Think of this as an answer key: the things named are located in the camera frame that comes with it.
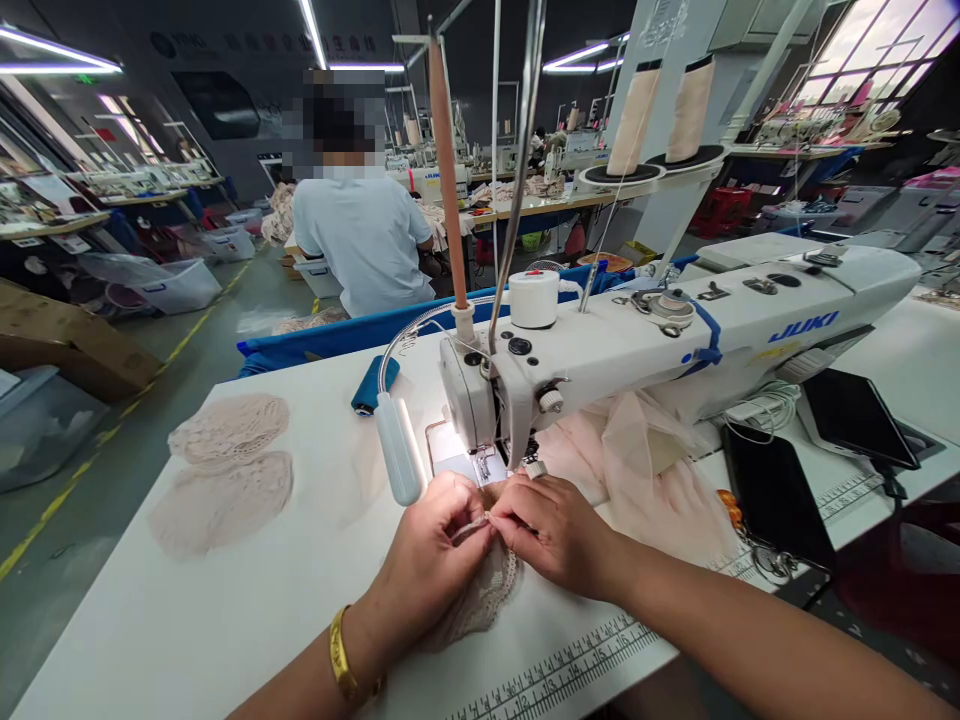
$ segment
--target hand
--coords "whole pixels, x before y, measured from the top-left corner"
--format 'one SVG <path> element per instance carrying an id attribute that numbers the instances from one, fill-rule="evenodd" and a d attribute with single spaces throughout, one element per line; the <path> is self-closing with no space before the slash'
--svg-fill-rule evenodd
<path id="1" fill-rule="evenodd" d="M 571 482 L 517 473 L 502 485 L 490 522 L 507 547 L 560 587 L 617 603 L 628 590 L 629 538 L 607 525 Z"/>
<path id="2" fill-rule="evenodd" d="M 440 619 L 480 567 L 496 537 L 485 525 L 454 547 L 450 536 L 483 515 L 483 497 L 447 471 L 406 509 L 383 567 L 344 616 L 347 655 L 362 657 L 371 680 Z"/>

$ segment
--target black phone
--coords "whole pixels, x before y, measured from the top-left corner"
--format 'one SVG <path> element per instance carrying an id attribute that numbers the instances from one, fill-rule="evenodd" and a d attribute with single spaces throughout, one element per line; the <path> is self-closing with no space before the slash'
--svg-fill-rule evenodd
<path id="1" fill-rule="evenodd" d="M 832 573 L 836 552 L 793 445 L 778 437 L 770 442 L 767 433 L 744 425 L 736 425 L 735 432 L 724 426 L 722 435 L 730 484 L 747 534 Z"/>
<path id="2" fill-rule="evenodd" d="M 905 470 L 920 467 L 869 378 L 827 368 L 804 382 L 803 392 L 825 442 Z"/>

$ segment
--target left hand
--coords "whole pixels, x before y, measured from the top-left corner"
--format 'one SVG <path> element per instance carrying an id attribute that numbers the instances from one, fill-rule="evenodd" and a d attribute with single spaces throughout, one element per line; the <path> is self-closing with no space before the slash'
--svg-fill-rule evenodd
<path id="1" fill-rule="evenodd" d="M 486 525 L 457 547 L 450 536 L 482 515 L 480 491 L 450 471 L 404 511 L 383 567 L 344 617 L 344 641 L 353 644 L 352 633 L 356 642 L 373 646 L 363 654 L 376 665 L 370 668 L 374 677 L 440 619 L 477 572 L 497 531 Z"/>

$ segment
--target white t-shirt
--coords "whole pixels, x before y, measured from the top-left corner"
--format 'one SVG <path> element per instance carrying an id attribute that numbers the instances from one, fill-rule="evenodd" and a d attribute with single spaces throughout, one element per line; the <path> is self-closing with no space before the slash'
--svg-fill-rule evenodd
<path id="1" fill-rule="evenodd" d="M 293 196 L 293 227 L 303 251 L 326 258 L 351 317 L 436 297 L 417 256 L 430 228 L 395 180 L 303 180 Z"/>

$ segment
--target measuring tape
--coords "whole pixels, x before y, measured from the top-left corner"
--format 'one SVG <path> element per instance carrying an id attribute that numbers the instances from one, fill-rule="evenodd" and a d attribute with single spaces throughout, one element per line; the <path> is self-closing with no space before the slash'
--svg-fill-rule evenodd
<path id="1" fill-rule="evenodd" d="M 846 481 L 817 497 L 820 517 L 828 527 L 848 515 L 864 498 L 874 497 L 882 478 L 859 470 Z M 714 570 L 740 580 L 759 574 L 750 548 L 740 546 L 740 555 Z M 498 687 L 447 716 L 447 720 L 533 720 L 543 717 L 575 693 L 603 677 L 657 641 L 653 630 L 626 613 L 617 615 L 579 640 L 544 658 Z"/>

